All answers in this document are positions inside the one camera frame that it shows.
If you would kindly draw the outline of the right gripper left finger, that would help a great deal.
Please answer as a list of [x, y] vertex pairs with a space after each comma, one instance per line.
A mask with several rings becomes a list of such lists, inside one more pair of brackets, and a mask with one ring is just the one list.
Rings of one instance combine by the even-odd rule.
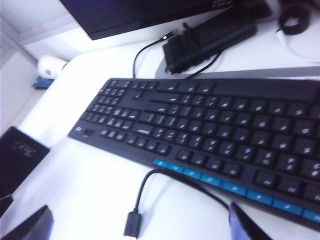
[[20, 215], [12, 195], [0, 198], [0, 238], [2, 240], [48, 240], [51, 237], [54, 216], [48, 205], [29, 215]]

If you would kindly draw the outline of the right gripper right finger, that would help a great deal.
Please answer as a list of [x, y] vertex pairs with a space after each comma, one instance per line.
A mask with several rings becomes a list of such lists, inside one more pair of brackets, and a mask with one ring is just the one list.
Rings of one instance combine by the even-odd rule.
[[229, 227], [232, 240], [271, 240], [235, 202], [229, 206]]

